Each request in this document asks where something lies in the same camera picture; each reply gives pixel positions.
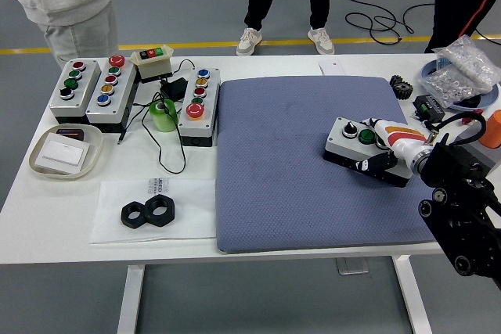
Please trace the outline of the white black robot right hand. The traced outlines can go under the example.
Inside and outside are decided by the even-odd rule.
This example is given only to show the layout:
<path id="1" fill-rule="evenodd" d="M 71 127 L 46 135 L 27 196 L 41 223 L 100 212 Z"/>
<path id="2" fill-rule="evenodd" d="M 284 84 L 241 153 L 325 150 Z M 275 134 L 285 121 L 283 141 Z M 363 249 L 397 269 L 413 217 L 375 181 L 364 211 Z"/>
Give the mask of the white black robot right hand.
<path id="1" fill-rule="evenodd" d="M 394 121 L 368 118 L 362 123 L 369 126 L 382 139 L 389 151 L 362 161 L 352 161 L 349 167 L 364 172 L 384 171 L 394 167 L 398 161 L 404 160 L 410 171 L 420 174 L 432 149 L 427 137 L 417 129 Z"/>

